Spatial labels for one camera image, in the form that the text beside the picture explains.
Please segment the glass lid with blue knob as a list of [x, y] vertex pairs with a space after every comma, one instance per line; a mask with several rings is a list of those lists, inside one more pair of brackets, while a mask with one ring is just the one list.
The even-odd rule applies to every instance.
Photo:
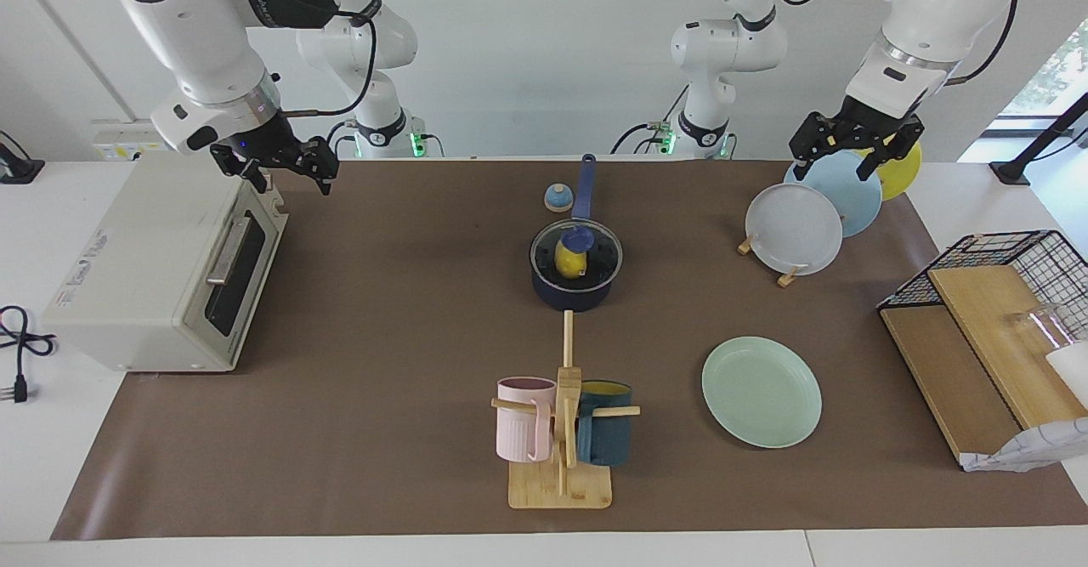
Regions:
[[[567, 281], [556, 271], [554, 251], [557, 242], [576, 251], [588, 251], [586, 276]], [[610, 285], [621, 272], [623, 248], [611, 230], [590, 219], [564, 219], [540, 230], [529, 250], [531, 274], [548, 286], [565, 292], [590, 292]]]

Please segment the clear glass cup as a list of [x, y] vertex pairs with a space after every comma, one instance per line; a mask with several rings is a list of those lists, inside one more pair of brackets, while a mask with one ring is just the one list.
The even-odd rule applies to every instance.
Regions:
[[1025, 341], [1041, 343], [1046, 353], [1083, 342], [1076, 336], [1068, 306], [1058, 303], [1038, 304], [1030, 310], [1011, 316], [1011, 325]]

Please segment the cream toaster oven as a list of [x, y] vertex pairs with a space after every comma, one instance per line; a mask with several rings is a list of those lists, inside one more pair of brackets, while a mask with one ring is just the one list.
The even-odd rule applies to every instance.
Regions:
[[288, 220], [213, 161], [135, 164], [42, 313], [65, 345], [121, 372], [230, 372]]

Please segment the wooden plate rack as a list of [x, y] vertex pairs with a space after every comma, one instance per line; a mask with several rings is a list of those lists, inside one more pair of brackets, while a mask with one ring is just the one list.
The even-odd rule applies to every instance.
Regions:
[[809, 268], [809, 264], [782, 260], [782, 258], [774, 254], [771, 246], [761, 244], [758, 234], [755, 233], [749, 234], [745, 241], [739, 243], [737, 252], [740, 256], [749, 256], [749, 254], [754, 252], [762, 264], [768, 266], [770, 269], [782, 269], [779, 278], [776, 280], [778, 288], [788, 288], [789, 285], [793, 284], [800, 278], [802, 269]]

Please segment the black angled stand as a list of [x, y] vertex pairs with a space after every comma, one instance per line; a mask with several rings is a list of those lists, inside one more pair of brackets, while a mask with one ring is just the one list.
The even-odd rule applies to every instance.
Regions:
[[1080, 118], [1088, 113], [1088, 91], [1084, 91], [1067, 110], [1064, 111], [1044, 132], [1023, 149], [1013, 160], [1007, 162], [991, 162], [989, 168], [996, 178], [1006, 186], [1029, 186], [1026, 178], [1027, 167], [1044, 156], [1046, 148], [1062, 137]]

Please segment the light wooden board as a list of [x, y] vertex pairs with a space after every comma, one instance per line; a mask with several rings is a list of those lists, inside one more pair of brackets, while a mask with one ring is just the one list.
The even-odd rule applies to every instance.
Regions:
[[927, 273], [1023, 430], [1088, 417], [1046, 361], [1050, 344], [1023, 324], [1038, 298], [1013, 266], [962, 266]]

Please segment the green plate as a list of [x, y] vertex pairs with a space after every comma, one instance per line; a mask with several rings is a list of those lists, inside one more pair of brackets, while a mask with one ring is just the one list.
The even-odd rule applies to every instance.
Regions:
[[796, 446], [820, 423], [819, 381], [798, 353], [772, 338], [719, 343], [705, 359], [700, 387], [718, 426], [750, 446]]

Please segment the white power strip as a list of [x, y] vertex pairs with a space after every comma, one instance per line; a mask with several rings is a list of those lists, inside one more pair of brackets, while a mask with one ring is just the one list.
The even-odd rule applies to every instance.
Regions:
[[150, 119], [94, 119], [92, 130], [92, 149], [102, 161], [135, 162], [148, 153], [173, 152]]

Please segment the white cup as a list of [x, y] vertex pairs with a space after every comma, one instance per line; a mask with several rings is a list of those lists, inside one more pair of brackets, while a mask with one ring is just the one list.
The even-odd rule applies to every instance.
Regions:
[[1058, 377], [1088, 411], [1088, 341], [1070, 343], [1044, 355]]

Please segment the dark blue saucepan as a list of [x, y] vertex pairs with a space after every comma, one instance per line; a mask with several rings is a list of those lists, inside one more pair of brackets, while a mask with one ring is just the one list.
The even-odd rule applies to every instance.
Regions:
[[[582, 156], [580, 167], [578, 187], [574, 189], [574, 206], [572, 207], [571, 218], [590, 219], [590, 221], [595, 221], [595, 219], [591, 218], [591, 213], [593, 187], [596, 176], [596, 157], [594, 155]], [[574, 312], [584, 312], [597, 307], [609, 295], [609, 291], [611, 289], [614, 283], [613, 281], [610, 285], [598, 291], [565, 292], [548, 286], [547, 284], [544, 284], [543, 281], [534, 279], [533, 276], [531, 276], [531, 280], [534, 292], [540, 297], [541, 301], [546, 303], [547, 306], [559, 311], [571, 310]]]

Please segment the dark wooden board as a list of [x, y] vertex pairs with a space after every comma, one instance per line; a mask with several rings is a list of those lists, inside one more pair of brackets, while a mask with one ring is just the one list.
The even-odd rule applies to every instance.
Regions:
[[989, 469], [987, 460], [1022, 428], [953, 315], [944, 306], [892, 307], [879, 315], [957, 465]]

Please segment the brown table mat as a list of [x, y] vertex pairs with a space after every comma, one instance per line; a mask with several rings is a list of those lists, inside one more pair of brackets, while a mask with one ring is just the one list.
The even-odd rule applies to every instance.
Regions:
[[[735, 248], [782, 162], [602, 162], [593, 215], [625, 249], [574, 363], [633, 389], [631, 459], [594, 510], [514, 510], [490, 400], [554, 375], [561, 315], [531, 287], [541, 194], [564, 162], [351, 162], [329, 196], [277, 180], [289, 222], [226, 374], [129, 375], [55, 540], [1088, 523], [1058, 466], [964, 473], [877, 312], [936, 256], [906, 199], [786, 289]], [[707, 355], [798, 353], [823, 395], [762, 449], [707, 410]]]

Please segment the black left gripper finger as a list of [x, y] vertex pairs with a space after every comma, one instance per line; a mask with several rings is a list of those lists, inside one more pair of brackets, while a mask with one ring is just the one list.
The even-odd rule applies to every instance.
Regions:
[[840, 145], [836, 139], [836, 127], [839, 124], [839, 118], [827, 118], [820, 111], [811, 111], [789, 141], [794, 165], [809, 168], [823, 157], [838, 152]]
[[860, 165], [856, 176], [860, 181], [870, 178], [879, 168], [889, 162], [902, 162], [908, 159], [922, 161], [922, 133], [925, 125], [922, 119], [906, 119], [895, 133], [886, 137], [871, 134], [860, 146]]

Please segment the yellow potato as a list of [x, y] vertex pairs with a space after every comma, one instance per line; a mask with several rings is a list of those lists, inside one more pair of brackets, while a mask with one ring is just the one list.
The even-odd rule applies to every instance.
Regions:
[[564, 280], [582, 279], [588, 273], [588, 251], [576, 251], [559, 241], [555, 246], [554, 266]]

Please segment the light blue plate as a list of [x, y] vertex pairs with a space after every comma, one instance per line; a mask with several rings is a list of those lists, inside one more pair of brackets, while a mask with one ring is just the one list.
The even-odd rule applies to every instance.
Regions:
[[850, 238], [870, 226], [882, 204], [881, 180], [874, 174], [860, 180], [860, 163], [858, 152], [843, 150], [816, 161], [802, 180], [794, 176], [793, 165], [786, 168], [784, 181], [804, 184], [826, 196], [840, 215], [843, 237]]

